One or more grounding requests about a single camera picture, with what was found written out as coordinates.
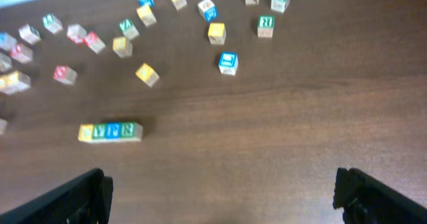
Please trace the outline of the green R wooden block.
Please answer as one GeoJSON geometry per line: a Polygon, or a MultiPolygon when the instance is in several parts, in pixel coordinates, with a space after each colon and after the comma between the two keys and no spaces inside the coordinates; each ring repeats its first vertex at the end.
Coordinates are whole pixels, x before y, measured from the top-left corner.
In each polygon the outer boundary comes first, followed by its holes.
{"type": "Polygon", "coordinates": [[[143,126],[136,122],[125,122],[121,124],[122,141],[141,141],[143,137],[143,126]]]}

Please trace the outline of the green V wooden block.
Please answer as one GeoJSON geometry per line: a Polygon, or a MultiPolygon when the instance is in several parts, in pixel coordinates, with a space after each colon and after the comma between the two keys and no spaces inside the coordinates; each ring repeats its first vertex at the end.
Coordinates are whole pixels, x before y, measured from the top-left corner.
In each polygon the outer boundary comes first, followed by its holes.
{"type": "Polygon", "coordinates": [[[95,143],[105,141],[105,131],[106,131],[106,124],[105,123],[94,124],[93,125],[92,140],[95,143]]]}

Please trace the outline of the yellow C wooden block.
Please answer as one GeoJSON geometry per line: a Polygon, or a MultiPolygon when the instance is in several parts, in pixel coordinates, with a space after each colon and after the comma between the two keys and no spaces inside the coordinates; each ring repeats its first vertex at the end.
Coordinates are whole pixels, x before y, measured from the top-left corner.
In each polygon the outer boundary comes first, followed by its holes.
{"type": "Polygon", "coordinates": [[[93,124],[81,124],[79,127],[78,140],[84,143],[93,142],[93,124]]]}

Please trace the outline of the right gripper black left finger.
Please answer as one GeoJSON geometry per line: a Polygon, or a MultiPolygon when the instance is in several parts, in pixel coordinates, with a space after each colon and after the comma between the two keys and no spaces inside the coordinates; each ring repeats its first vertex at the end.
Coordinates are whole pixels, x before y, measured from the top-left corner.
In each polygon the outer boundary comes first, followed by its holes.
{"type": "Polygon", "coordinates": [[[109,223],[113,179],[92,169],[1,214],[2,223],[109,223]]]}

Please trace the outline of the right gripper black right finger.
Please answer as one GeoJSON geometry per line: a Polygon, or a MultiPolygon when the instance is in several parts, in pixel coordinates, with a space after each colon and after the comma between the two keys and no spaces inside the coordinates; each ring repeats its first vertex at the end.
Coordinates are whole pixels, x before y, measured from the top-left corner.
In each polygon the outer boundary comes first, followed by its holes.
{"type": "Polygon", "coordinates": [[[337,169],[332,206],[345,224],[426,224],[425,207],[357,168],[337,169]]]}

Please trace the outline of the blue P wooden block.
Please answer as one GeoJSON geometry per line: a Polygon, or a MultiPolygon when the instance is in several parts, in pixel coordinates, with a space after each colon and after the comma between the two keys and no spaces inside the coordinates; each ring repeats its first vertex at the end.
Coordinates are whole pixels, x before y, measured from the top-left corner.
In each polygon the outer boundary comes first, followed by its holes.
{"type": "Polygon", "coordinates": [[[118,140],[121,137],[121,123],[107,123],[105,138],[109,141],[118,140]]]}

